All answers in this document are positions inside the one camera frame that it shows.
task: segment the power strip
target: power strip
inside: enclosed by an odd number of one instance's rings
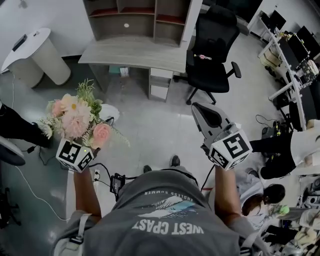
[[[95,180],[95,179],[97,179],[97,180],[100,179],[100,170],[99,169],[94,170],[93,180]],[[98,193],[98,185],[99,185],[99,181],[93,181],[94,191],[96,194]]]

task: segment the chair armrest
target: chair armrest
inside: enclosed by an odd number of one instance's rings
[[[241,76],[241,71],[240,71],[240,68],[239,68],[238,64],[232,61],[231,65],[232,65],[232,69],[234,71],[235,77],[236,78],[241,78],[242,77]]]
[[[192,50],[187,50],[186,51],[186,64],[188,66],[194,66],[194,52]]]

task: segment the gray floor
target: gray floor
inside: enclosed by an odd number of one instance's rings
[[[238,63],[242,78],[229,78],[230,91],[215,94],[217,106],[222,108],[230,119],[242,124],[248,138],[261,138],[263,126],[256,122],[255,115],[266,118],[279,118],[268,96],[273,94],[277,85],[265,71],[257,58],[262,49],[261,42],[250,36],[239,35],[233,44],[225,64],[227,71],[231,69],[231,61]],[[63,86],[54,85],[47,77],[35,89],[27,88],[21,81],[14,81],[14,107],[29,122],[44,115],[47,102],[60,99],[65,93],[75,94],[78,82],[94,78],[87,65],[69,63],[72,78]],[[0,76],[0,98],[8,106],[12,104],[12,74]],[[111,173],[136,176],[142,173],[144,165],[152,168],[166,168],[173,154],[178,154],[181,164],[194,174],[200,185],[203,184],[212,163],[205,156],[200,146],[203,136],[198,132],[191,108],[185,104],[192,88],[187,83],[173,83],[169,89],[166,103],[151,101],[147,98],[147,81],[114,77],[107,93],[95,90],[95,96],[105,103],[114,105],[120,111],[120,118],[115,127],[128,138],[131,147],[114,136],[109,145],[98,155],[96,162],[106,164]],[[193,101],[210,101],[203,92],[197,92]],[[14,142],[23,150],[30,147],[24,141]],[[57,141],[47,150],[43,158],[48,159],[57,150]],[[257,167],[260,162],[248,161],[246,164]],[[62,170],[54,159],[43,166],[38,158],[38,148],[26,155],[26,165],[21,171],[29,181],[33,191],[47,200],[56,212],[65,217],[66,188],[68,172]],[[5,163],[1,164],[3,187],[11,190],[11,200],[19,204],[17,214],[22,226],[11,224],[0,231],[0,238],[5,248],[12,255],[47,255],[55,237],[65,226],[51,212],[49,207],[31,194],[19,171]],[[108,182],[107,174],[101,170],[101,179]],[[207,187],[212,186],[213,176]],[[100,195],[104,213],[113,205]]]

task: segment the white wall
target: white wall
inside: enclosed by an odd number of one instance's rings
[[[257,14],[263,11],[270,15],[274,10],[286,20],[282,31],[297,32],[299,27],[305,26],[311,33],[320,33],[320,16],[308,0],[263,0],[248,24],[248,29],[260,35],[263,27],[260,22],[256,22]]]
[[[61,56],[80,55],[93,39],[82,0],[6,0],[0,6],[0,66],[14,43],[39,28],[51,29],[50,39]]]

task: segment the white drawer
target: white drawer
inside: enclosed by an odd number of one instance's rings
[[[172,78],[174,72],[165,69],[158,69],[158,68],[150,68],[150,75],[155,77],[162,77],[162,78]]]
[[[152,96],[156,96],[161,99],[166,99],[167,98],[167,93],[168,93],[169,88],[161,87],[161,86],[156,86],[151,84],[151,91],[150,94]]]

